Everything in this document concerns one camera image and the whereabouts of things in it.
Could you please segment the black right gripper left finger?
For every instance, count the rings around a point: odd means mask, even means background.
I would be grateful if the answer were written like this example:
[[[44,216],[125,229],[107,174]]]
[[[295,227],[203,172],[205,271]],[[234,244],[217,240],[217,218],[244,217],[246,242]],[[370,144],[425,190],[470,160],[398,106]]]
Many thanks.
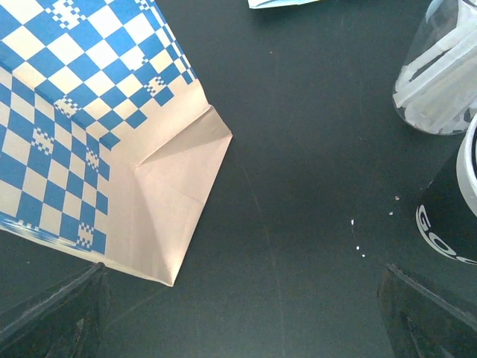
[[[1,313],[2,357],[96,357],[110,312],[103,263]]]

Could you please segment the stack of paper cups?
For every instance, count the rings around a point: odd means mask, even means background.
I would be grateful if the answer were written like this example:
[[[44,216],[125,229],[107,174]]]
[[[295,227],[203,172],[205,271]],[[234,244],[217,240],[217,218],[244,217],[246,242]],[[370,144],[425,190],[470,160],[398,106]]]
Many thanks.
[[[476,264],[476,118],[459,148],[425,189],[415,221],[436,252],[460,263]]]

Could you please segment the blue checkered paper bag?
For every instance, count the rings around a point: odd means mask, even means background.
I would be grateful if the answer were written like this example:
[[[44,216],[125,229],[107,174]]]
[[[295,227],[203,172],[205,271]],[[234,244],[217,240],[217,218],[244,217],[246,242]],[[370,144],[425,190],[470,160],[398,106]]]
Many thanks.
[[[155,1],[1,3],[1,228],[173,286],[233,135]]]

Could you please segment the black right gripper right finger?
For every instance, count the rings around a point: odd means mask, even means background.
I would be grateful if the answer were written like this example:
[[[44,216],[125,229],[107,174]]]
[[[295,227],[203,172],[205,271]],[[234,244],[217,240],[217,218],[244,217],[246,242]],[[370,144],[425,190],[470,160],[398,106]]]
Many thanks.
[[[475,357],[476,305],[394,264],[377,291],[395,357]]]

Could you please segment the light blue paper bag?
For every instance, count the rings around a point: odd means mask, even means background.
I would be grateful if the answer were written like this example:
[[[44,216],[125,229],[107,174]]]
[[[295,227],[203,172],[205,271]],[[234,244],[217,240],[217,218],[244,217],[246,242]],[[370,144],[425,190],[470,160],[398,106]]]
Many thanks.
[[[248,6],[253,10],[261,10],[273,7],[287,7],[308,4],[319,0],[248,0]]]

